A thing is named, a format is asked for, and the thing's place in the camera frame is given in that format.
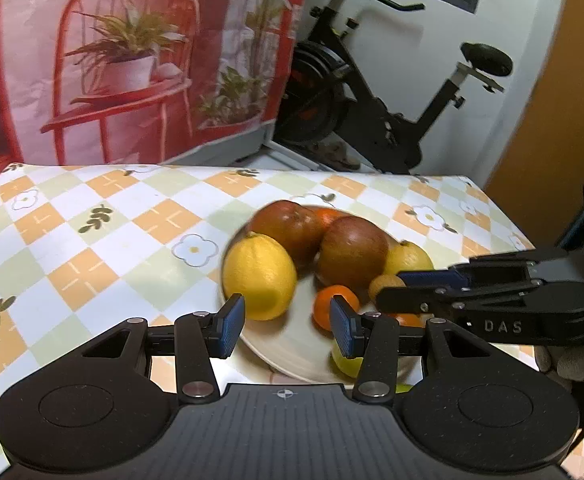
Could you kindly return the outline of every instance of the printed backdrop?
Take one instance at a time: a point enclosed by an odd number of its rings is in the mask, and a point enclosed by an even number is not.
[[[272,121],[302,3],[0,0],[3,166],[163,162]]]

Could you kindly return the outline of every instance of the checkered tablecloth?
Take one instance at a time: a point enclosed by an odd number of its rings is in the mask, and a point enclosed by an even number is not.
[[[223,248],[279,199],[367,218],[420,245],[439,268],[531,247],[464,177],[11,164],[0,174],[0,395],[128,317],[169,324],[216,311]],[[505,349],[534,365],[531,348]],[[253,381],[289,380],[242,345],[229,364]],[[154,370],[169,388],[169,360]],[[581,448],[569,459],[576,474]],[[0,472],[6,464],[0,446]]]

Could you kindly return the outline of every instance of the black exercise bike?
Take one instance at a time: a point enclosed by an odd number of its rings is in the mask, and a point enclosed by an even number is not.
[[[423,10],[423,4],[399,5],[392,0],[377,0],[403,12]],[[407,174],[421,162],[419,142],[437,120],[449,102],[460,108],[465,99],[458,96],[460,85],[473,76],[484,83],[487,91],[504,88],[493,76],[510,75],[511,58],[486,44],[463,43],[464,58],[471,66],[458,63],[417,121],[402,114],[391,113],[378,97],[372,94],[357,64],[343,43],[348,32],[339,34],[332,28],[344,0],[330,0],[323,7],[314,7],[310,15],[317,18],[307,41],[294,49],[291,74],[285,87],[275,127],[274,140],[312,158],[309,147],[336,132],[345,142],[369,160],[383,173]],[[358,23],[351,18],[347,28],[354,30]],[[345,97],[347,85],[355,99]],[[321,163],[333,166],[329,160]]]

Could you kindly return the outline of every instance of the yellow lemon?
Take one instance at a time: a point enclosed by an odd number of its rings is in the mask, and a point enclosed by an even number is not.
[[[367,289],[372,303],[376,304],[376,296],[386,286],[405,286],[405,282],[395,274],[381,274],[380,276],[376,276]]]
[[[396,274],[402,270],[434,270],[434,264],[418,245],[403,240],[388,251],[383,274]]]
[[[334,364],[341,372],[347,376],[356,378],[358,372],[361,370],[361,364],[363,364],[362,357],[355,357],[354,359],[343,357],[339,344],[335,339],[332,341],[331,356]]]
[[[283,314],[294,295],[296,269],[281,244],[249,233],[234,244],[223,264],[223,291],[245,297],[245,317],[265,321]]]

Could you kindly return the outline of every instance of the metal screw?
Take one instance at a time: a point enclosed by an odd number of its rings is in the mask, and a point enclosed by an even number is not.
[[[382,397],[390,393],[390,387],[380,381],[367,381],[358,386],[358,391],[367,397]]]
[[[214,393],[214,386],[205,381],[192,381],[191,383],[183,384],[181,391],[188,397],[201,399],[202,397],[212,395]]]

